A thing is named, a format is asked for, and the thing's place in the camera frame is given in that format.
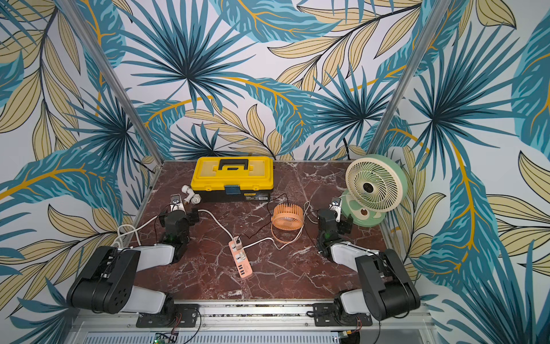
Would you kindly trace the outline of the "pink power strip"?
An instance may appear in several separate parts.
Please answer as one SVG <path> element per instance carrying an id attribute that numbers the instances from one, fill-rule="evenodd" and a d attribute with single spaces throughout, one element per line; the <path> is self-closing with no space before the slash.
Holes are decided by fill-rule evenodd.
<path id="1" fill-rule="evenodd" d="M 239 277 L 242 279 L 246 279 L 252 276 L 253 275 L 252 267 L 246 255 L 242 241 L 237 236 L 235 236 L 229 242 L 229 249 L 233 256 L 233 260 L 235 262 Z"/>

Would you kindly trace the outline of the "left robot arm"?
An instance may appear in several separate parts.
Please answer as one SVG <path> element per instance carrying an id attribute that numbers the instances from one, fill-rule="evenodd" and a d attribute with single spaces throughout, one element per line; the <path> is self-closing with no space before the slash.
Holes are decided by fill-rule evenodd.
<path id="1" fill-rule="evenodd" d="M 134 285 L 140 271 L 179 262 L 190 242 L 190 227 L 199 212 L 173 210 L 163 215 L 165 233 L 156 245 L 120 249 L 96 249 L 67 293 L 73 308 L 108 314 L 136 312 L 141 315 L 176 316 L 173 298 L 164 292 Z"/>

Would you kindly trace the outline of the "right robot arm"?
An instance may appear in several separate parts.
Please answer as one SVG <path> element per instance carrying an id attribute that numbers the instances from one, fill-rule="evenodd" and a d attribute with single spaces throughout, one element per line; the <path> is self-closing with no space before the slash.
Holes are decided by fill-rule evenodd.
<path id="1" fill-rule="evenodd" d="M 359 277 L 359 289 L 341 292 L 335 298 L 342 315 L 370 315 L 381 321 L 408 315 L 421 306 L 421 297 L 395 250 L 381 252 L 345 241 L 337 231 L 337 212 L 333 210 L 319 210 L 317 221 L 319 253 Z"/>

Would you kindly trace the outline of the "green cream desk fan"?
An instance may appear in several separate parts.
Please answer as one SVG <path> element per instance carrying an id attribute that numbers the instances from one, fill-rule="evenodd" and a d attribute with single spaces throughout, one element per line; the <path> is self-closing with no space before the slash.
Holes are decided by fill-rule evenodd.
<path id="1" fill-rule="evenodd" d="M 408 193 L 404 170 L 391 159 L 370 154 L 354 160 L 345 174 L 342 215 L 360 227 L 374 227 L 396 209 Z"/>

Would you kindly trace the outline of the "small orange desk fan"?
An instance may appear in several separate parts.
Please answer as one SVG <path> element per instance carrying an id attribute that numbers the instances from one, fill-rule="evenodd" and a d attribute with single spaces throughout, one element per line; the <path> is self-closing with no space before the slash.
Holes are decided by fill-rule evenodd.
<path id="1" fill-rule="evenodd" d="M 295 242 L 302 234 L 305 225 L 305 211 L 297 204 L 279 204 L 273 210 L 271 233 L 277 242 L 288 245 Z M 285 241 L 276 236 L 275 230 L 280 232 L 297 232 L 294 239 Z"/>

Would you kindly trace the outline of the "white pipe fitting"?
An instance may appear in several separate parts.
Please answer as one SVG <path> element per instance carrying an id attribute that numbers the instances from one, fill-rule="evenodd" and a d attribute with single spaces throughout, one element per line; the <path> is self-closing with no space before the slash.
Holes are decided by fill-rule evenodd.
<path id="1" fill-rule="evenodd" d="M 197 194 L 190 186 L 183 185 L 181 191 L 186 195 L 185 199 L 183 199 L 183 203 L 193 205 L 201 203 L 201 196 Z"/>

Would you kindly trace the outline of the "yellow black toolbox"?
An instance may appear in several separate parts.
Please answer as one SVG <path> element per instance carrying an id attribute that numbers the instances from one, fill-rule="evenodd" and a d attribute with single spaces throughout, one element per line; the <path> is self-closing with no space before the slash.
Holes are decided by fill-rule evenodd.
<path id="1" fill-rule="evenodd" d="M 267 202 L 274 190 L 274 161 L 267 156 L 203 157 L 190 183 L 202 202 Z"/>

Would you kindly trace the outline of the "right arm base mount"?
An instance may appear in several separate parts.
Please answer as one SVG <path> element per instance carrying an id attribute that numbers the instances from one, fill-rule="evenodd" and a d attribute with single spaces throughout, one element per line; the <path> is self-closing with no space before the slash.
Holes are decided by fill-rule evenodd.
<path id="1" fill-rule="evenodd" d="M 334 302 L 315 303 L 306 315 L 314 319 L 316 327 L 353 327 L 372 325 L 372 318 L 365 313 L 349 314 L 342 305 Z"/>

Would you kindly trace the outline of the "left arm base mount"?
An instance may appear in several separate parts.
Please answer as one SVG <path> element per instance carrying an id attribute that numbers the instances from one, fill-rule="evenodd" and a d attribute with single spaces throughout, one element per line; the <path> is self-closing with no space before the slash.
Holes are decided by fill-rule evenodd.
<path id="1" fill-rule="evenodd" d="M 137 328 L 194 328 L 199 320 L 199 304 L 175 304 L 158 314 L 139 313 Z"/>

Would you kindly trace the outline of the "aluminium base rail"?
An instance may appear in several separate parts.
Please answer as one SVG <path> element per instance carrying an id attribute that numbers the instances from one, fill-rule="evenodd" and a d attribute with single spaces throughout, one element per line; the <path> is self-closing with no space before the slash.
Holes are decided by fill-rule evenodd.
<path id="1" fill-rule="evenodd" d="M 405 318 L 340 325 L 312 317 L 321 300 L 193 300 L 198 308 L 180 328 L 138 328 L 130 313 L 82 311 L 66 343 L 440 343 L 428 308 Z"/>

